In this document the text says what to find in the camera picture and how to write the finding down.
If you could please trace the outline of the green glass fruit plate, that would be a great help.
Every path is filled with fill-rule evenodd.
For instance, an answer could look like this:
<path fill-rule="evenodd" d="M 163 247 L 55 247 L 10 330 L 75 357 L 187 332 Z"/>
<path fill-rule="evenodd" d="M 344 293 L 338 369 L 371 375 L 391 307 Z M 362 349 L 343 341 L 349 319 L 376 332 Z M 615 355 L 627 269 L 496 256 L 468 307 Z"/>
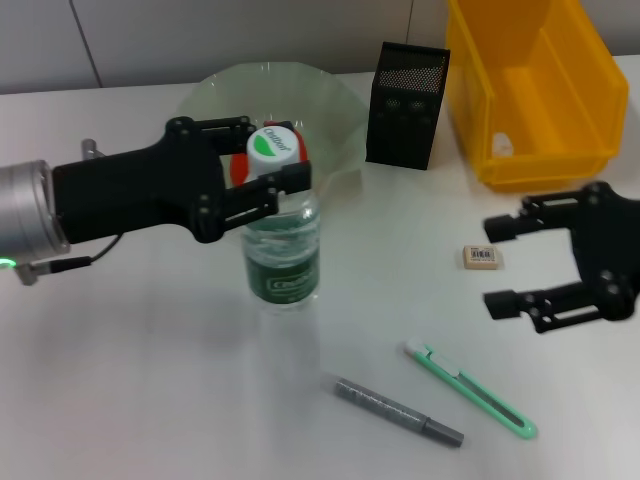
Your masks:
<path fill-rule="evenodd" d="M 302 137 L 313 191 L 322 202 L 334 180 L 359 175 L 366 156 L 368 107 L 336 76 L 299 62 L 219 71 L 197 84 L 176 114 L 195 120 L 245 116 L 258 128 L 290 122 Z"/>

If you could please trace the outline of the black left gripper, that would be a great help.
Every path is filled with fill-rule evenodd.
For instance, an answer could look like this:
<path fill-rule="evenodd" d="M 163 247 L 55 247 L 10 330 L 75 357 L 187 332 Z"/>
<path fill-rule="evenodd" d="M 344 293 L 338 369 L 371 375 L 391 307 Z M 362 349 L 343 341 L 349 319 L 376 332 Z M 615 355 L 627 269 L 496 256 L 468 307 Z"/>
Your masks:
<path fill-rule="evenodd" d="M 224 196 L 218 154 L 245 153 L 256 130 L 247 116 L 178 117 L 149 147 L 54 168 L 55 212 L 67 240 L 78 244 L 171 224 L 207 244 L 218 241 L 224 228 L 297 227 L 301 206 L 292 203 L 286 212 L 281 197 L 311 189 L 309 163 L 260 175 Z"/>

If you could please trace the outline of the yellow plastic bin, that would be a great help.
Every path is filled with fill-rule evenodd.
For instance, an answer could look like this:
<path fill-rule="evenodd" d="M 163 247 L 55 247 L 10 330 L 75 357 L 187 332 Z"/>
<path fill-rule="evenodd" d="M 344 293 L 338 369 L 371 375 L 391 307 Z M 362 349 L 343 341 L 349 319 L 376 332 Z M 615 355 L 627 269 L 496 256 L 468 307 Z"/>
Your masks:
<path fill-rule="evenodd" d="M 629 86 L 580 0 L 448 0 L 446 46 L 449 112 L 479 182 L 553 189 L 617 156 Z M 496 132 L 512 156 L 492 155 Z"/>

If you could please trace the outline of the beige eraser with barcode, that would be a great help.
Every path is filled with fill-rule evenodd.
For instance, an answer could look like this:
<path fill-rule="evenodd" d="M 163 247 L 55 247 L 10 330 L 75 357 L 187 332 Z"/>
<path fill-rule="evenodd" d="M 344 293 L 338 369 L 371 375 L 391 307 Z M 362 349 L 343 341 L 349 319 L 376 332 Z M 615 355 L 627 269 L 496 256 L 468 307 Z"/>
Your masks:
<path fill-rule="evenodd" d="M 466 270 L 500 270 L 504 268 L 501 252 L 493 245 L 465 245 L 462 250 Z"/>

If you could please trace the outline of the grey marker pen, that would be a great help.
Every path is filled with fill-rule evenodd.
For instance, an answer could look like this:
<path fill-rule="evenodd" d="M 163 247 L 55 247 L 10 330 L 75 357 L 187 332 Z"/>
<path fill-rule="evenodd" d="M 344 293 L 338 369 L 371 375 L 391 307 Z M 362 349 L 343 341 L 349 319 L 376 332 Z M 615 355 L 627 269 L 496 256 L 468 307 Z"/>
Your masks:
<path fill-rule="evenodd" d="M 424 438 L 453 448 L 464 442 L 463 433 L 343 377 L 324 375 L 321 385 L 337 398 Z"/>

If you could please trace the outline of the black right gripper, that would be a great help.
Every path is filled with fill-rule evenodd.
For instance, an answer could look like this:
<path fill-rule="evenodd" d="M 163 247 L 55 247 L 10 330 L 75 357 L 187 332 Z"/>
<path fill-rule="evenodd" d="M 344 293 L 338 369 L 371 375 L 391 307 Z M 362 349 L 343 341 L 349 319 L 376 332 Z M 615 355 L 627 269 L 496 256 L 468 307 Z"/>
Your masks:
<path fill-rule="evenodd" d="M 640 200 L 617 194 L 606 182 L 594 182 L 574 194 L 521 199 L 517 216 L 487 218 L 490 243 L 519 235 L 570 227 L 572 249 L 582 282 L 545 290 L 503 290 L 483 295 L 493 320 L 531 319 L 538 334 L 602 317 L 625 320 L 640 295 Z"/>

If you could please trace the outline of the green utility knife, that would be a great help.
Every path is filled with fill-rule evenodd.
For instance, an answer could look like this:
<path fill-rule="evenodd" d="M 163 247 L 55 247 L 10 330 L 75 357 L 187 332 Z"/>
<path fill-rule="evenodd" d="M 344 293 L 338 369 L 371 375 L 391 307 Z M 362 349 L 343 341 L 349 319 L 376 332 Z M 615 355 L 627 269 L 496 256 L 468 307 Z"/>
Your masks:
<path fill-rule="evenodd" d="M 518 437 L 531 440 L 537 436 L 538 429 L 529 418 L 481 385 L 469 373 L 456 366 L 431 346 L 420 339 L 410 339 L 404 343 L 403 350 L 417 364 L 427 369 Z"/>

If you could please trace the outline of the black mesh pen holder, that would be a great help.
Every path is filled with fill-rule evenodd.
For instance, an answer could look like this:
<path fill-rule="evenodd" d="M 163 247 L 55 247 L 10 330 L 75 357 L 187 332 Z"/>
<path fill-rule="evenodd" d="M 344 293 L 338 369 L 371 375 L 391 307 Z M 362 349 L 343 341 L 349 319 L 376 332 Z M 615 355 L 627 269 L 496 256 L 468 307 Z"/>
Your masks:
<path fill-rule="evenodd" d="M 448 49 L 383 44 L 369 103 L 368 162 L 428 168 L 449 62 Z"/>

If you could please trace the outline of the clear green-label water bottle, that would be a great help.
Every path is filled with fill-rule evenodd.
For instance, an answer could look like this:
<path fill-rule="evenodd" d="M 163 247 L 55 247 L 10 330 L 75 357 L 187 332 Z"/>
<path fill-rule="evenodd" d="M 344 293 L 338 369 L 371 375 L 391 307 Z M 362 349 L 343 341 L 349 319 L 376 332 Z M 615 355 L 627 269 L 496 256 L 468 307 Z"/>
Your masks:
<path fill-rule="evenodd" d="M 320 210 L 309 190 L 281 199 L 286 209 L 295 203 L 297 227 L 258 231 L 250 225 L 242 231 L 242 246 L 252 293 L 276 308 L 299 304 L 316 293 L 319 278 Z"/>

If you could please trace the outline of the red soft tomato toy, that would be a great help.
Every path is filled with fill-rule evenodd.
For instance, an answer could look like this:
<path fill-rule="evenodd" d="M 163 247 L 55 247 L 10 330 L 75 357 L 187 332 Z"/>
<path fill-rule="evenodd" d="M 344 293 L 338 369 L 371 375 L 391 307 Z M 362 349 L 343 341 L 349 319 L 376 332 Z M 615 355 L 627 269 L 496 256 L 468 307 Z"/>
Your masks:
<path fill-rule="evenodd" d="M 249 137 L 246 152 L 231 156 L 231 183 L 240 186 L 284 166 L 307 161 L 304 140 L 291 122 L 266 121 Z"/>

